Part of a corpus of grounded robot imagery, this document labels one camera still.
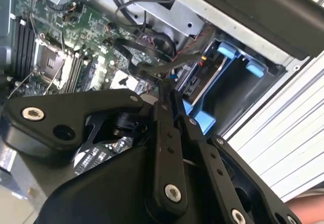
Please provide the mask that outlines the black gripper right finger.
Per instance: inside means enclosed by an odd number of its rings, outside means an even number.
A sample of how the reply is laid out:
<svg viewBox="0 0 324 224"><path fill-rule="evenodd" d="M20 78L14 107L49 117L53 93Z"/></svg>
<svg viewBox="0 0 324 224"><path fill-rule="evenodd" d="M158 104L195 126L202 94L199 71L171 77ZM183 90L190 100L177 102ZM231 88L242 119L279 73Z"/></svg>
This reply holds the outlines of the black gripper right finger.
<svg viewBox="0 0 324 224"><path fill-rule="evenodd" d="M300 223L295 214L218 135L206 138L199 124L186 115L182 98L170 93L184 155L199 167L204 210L213 223Z"/></svg>

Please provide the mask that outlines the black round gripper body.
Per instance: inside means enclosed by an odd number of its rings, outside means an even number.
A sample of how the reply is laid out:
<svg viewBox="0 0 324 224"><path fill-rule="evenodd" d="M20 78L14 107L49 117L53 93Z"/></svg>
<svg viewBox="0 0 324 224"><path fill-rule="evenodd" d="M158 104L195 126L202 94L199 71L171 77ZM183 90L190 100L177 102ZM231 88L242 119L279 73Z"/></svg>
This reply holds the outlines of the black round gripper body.
<svg viewBox="0 0 324 224"><path fill-rule="evenodd" d="M188 207L181 217L155 216L146 205L146 148L129 149L59 186L37 223L233 223L212 196L205 172L184 163Z"/></svg>

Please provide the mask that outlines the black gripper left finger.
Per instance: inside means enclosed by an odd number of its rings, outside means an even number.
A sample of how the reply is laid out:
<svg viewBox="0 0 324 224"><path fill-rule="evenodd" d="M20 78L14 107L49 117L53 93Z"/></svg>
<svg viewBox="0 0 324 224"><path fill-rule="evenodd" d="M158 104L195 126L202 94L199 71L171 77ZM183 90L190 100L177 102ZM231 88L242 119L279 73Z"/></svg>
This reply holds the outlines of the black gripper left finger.
<svg viewBox="0 0 324 224"><path fill-rule="evenodd" d="M82 146L131 137L130 149L146 148L148 210L183 215L188 199L170 98L174 87L162 81L158 89L154 104L128 89L11 99L2 114L2 139L17 152L57 167L71 163Z"/></svg>

